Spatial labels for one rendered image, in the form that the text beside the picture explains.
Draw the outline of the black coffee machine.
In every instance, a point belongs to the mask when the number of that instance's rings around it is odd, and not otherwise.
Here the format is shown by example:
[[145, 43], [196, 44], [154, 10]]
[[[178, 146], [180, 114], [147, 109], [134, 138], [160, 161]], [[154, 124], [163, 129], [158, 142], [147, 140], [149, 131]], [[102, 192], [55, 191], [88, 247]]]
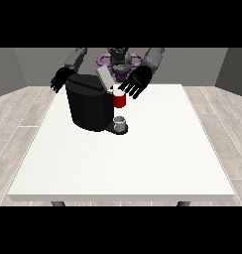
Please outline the black coffee machine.
[[128, 125], [120, 131], [114, 128], [113, 98], [97, 75], [72, 74], [67, 79], [65, 90], [75, 125], [87, 131], [109, 131], [116, 135], [128, 132]]

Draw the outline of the red pod holder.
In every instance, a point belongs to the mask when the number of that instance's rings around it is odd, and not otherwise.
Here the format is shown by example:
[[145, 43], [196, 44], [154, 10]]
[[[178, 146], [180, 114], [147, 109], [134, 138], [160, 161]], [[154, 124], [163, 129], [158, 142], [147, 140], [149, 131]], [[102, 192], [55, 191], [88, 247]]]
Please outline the red pod holder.
[[122, 108], [126, 105], [126, 93], [122, 90], [114, 90], [112, 93], [113, 106]]

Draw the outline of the pale grey machine lid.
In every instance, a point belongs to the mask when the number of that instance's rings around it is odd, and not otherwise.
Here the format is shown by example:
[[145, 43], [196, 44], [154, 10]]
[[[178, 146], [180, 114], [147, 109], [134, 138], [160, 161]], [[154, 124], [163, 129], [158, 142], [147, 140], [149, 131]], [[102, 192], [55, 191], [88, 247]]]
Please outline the pale grey machine lid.
[[109, 90], [114, 85], [114, 80], [106, 65], [99, 67], [96, 73], [106, 90]]

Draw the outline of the small grey cup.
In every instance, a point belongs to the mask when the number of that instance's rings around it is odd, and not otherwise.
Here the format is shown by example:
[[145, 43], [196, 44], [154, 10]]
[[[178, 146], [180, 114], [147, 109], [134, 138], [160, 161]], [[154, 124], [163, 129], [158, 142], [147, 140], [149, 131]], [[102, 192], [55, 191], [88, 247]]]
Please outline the small grey cup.
[[122, 132], [126, 128], [126, 120], [123, 116], [116, 116], [113, 119], [113, 123], [114, 123], [114, 130], [117, 132]]

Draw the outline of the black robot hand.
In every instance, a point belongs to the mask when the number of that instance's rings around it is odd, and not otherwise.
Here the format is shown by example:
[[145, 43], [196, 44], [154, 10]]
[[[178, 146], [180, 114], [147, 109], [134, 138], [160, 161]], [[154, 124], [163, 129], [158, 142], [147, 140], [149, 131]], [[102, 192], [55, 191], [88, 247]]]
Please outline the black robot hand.
[[61, 67], [57, 72], [56, 75], [51, 80], [51, 89], [58, 93], [62, 86], [66, 84], [68, 78], [75, 74], [75, 71], [73, 69], [67, 68], [67, 67]]
[[128, 78], [119, 86], [119, 89], [136, 99], [152, 80], [152, 70], [146, 66], [138, 66]]

